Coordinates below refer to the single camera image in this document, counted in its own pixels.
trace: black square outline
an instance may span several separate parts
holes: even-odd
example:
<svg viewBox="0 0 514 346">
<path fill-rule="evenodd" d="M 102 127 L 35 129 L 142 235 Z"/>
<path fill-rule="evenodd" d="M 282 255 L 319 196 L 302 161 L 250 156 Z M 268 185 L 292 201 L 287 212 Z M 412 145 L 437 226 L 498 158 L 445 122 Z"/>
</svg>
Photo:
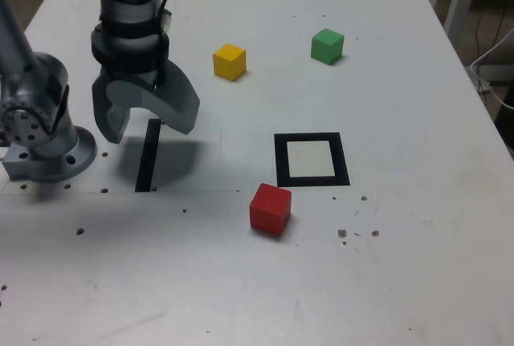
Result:
<svg viewBox="0 0 514 346">
<path fill-rule="evenodd" d="M 291 177 L 289 173 L 289 141 L 328 141 L 335 176 Z M 325 187 L 350 185 L 346 169 L 341 135 L 338 132 L 276 133 L 275 134 L 276 184 L 278 187 Z"/>
</svg>

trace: white square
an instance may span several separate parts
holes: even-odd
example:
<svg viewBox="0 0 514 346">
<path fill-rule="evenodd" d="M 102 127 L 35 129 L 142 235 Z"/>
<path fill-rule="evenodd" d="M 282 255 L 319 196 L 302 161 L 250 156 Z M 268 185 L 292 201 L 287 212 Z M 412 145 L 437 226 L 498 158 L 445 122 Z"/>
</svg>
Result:
<svg viewBox="0 0 514 346">
<path fill-rule="evenodd" d="M 328 141 L 288 141 L 290 177 L 336 176 Z"/>
</svg>

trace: white cable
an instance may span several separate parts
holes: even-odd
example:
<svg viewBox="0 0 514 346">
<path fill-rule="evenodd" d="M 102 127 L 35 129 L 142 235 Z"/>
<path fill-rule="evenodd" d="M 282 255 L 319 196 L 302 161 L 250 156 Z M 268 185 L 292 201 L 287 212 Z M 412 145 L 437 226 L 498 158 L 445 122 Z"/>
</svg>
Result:
<svg viewBox="0 0 514 346">
<path fill-rule="evenodd" d="M 471 65 L 469 66 L 469 70 L 470 72 L 472 73 L 472 75 L 474 77 L 476 77 L 480 82 L 482 83 L 485 83 L 486 85 L 489 86 L 489 90 L 491 91 L 492 95 L 498 100 L 498 102 L 500 104 L 502 104 L 504 107 L 508 108 L 508 109 L 511 109 L 512 111 L 514 111 L 514 107 L 511 107 L 510 105 L 507 105 L 506 103 L 504 103 L 501 98 L 498 97 L 498 95 L 495 93 L 495 91 L 492 89 L 492 86 L 489 85 L 489 82 L 487 82 L 485 79 L 481 79 L 473 70 L 474 66 L 481 60 L 483 59 L 486 55 L 488 55 L 489 53 L 491 53 L 492 51 L 494 51 L 503 41 L 505 41 L 509 35 L 511 35 L 511 33 L 514 31 L 514 27 L 505 35 L 505 37 L 503 37 L 494 47 L 492 47 L 491 49 L 489 49 L 488 51 L 486 51 L 483 55 L 481 55 L 478 59 L 476 59 L 475 61 L 473 61 L 471 63 Z"/>
</svg>

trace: white table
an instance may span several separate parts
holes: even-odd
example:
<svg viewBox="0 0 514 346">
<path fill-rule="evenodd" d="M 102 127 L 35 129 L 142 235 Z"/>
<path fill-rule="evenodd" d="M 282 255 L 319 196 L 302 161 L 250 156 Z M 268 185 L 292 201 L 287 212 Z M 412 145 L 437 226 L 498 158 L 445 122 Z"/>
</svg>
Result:
<svg viewBox="0 0 514 346">
<path fill-rule="evenodd" d="M 514 343 L 514 164 L 428 0 L 170 0 L 202 103 L 189 136 L 161 130 L 154 193 L 134 193 L 153 116 L 120 145 L 93 120 L 99 4 L 45 0 L 27 30 L 99 155 L 53 186 L 2 171 L 1 345 Z M 325 27 L 345 34 L 333 67 L 309 57 Z M 227 42 L 247 50 L 236 83 L 212 73 Z M 292 189 L 273 240 L 248 205 L 278 132 L 339 132 L 352 184 Z"/>
</svg>

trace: cube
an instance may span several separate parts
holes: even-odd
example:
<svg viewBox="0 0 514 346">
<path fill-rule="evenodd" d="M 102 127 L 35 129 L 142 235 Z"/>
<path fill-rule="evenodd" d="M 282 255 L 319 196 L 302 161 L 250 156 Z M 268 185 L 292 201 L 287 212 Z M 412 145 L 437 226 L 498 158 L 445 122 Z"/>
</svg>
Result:
<svg viewBox="0 0 514 346">
<path fill-rule="evenodd" d="M 234 81 L 247 70 L 247 52 L 228 43 L 213 54 L 213 64 L 215 75 Z"/>
<path fill-rule="evenodd" d="M 250 226 L 280 236 L 291 215 L 291 191 L 261 184 L 250 204 Z"/>
<path fill-rule="evenodd" d="M 344 41 L 345 37 L 343 35 L 329 29 L 323 29 L 312 37 L 311 57 L 322 63 L 332 65 L 342 56 Z"/>
</svg>

